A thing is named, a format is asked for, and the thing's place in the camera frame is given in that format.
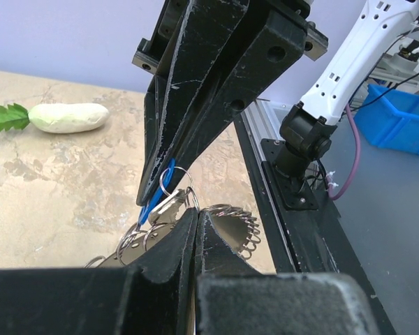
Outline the metal disc with keyrings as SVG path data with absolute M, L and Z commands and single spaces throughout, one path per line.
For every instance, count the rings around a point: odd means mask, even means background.
M 187 211 L 182 218 L 178 218 L 179 208 L 178 204 L 172 204 L 165 209 L 155 210 L 149 217 L 150 228 L 129 229 L 114 253 L 96 256 L 85 267 L 123 267 L 135 262 L 153 248 L 164 247 L 170 251 L 191 248 L 198 215 Z M 204 210 L 210 215 L 216 234 L 233 253 L 243 260 L 250 259 L 261 242 L 259 224 L 251 212 L 231 204 L 213 204 Z

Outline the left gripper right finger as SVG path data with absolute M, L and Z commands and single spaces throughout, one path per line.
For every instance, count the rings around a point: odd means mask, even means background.
M 196 231 L 197 334 L 376 334 L 361 287 L 350 276 L 261 274 L 235 255 L 212 216 Z

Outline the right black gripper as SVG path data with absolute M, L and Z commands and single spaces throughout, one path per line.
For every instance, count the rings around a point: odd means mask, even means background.
M 171 158 L 184 169 L 304 53 L 328 38 L 309 21 L 310 1 L 165 1 L 132 64 L 167 73 L 156 146 L 145 159 L 136 203 L 158 187 Z

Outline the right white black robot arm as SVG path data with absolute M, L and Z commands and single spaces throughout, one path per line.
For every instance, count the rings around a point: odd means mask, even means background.
M 166 1 L 133 63 L 152 74 L 145 95 L 145 164 L 137 204 L 160 189 L 171 162 L 189 168 L 301 57 L 328 40 L 309 1 Z M 310 163 L 330 146 L 341 113 L 396 37 L 419 20 L 419 1 L 366 1 L 321 76 L 285 118 L 286 154 Z

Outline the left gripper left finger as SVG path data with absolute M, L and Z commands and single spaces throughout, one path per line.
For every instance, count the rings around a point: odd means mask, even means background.
M 125 267 L 0 270 L 0 334 L 192 334 L 197 225 Z

